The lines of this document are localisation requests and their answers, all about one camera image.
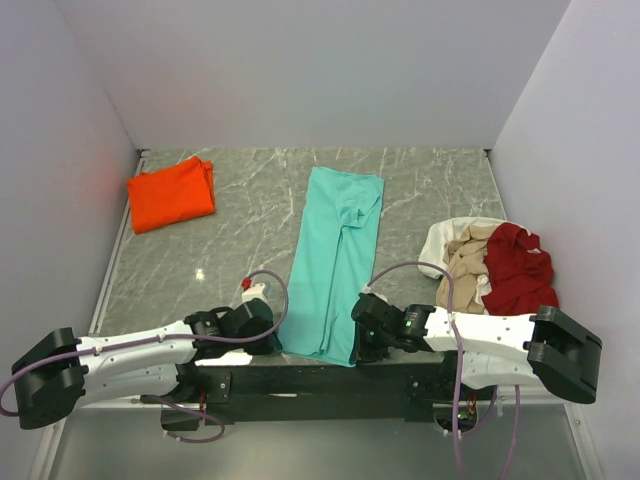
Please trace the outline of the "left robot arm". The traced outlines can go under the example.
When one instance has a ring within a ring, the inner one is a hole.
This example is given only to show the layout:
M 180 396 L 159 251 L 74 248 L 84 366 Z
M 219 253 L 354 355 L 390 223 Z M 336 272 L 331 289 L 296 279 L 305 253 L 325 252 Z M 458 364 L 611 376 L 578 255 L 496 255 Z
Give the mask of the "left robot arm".
M 77 337 L 70 328 L 56 329 L 13 365 L 13 414 L 22 429 L 34 430 L 77 408 L 126 396 L 189 401 L 209 388 L 197 361 L 236 349 L 269 354 L 278 324 L 267 303 L 253 298 L 132 334 Z

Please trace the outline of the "teal t-shirt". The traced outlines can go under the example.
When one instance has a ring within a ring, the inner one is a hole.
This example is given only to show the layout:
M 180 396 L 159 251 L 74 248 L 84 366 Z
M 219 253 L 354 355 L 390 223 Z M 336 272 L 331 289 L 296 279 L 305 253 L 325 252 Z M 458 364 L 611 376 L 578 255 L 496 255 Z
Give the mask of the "teal t-shirt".
M 371 279 L 384 180 L 312 169 L 278 337 L 285 353 L 353 367 L 351 311 Z

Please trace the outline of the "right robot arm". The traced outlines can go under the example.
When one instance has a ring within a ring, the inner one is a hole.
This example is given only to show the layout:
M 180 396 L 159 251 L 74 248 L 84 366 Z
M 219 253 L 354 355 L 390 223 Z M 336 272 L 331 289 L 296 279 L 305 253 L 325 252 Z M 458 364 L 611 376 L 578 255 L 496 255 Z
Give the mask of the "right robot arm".
M 401 310 L 382 296 L 362 293 L 351 317 L 378 348 L 462 351 L 462 365 L 438 377 L 449 398 L 471 389 L 541 385 L 565 402 L 596 401 L 602 341 L 556 307 L 515 316 L 449 313 L 423 304 Z

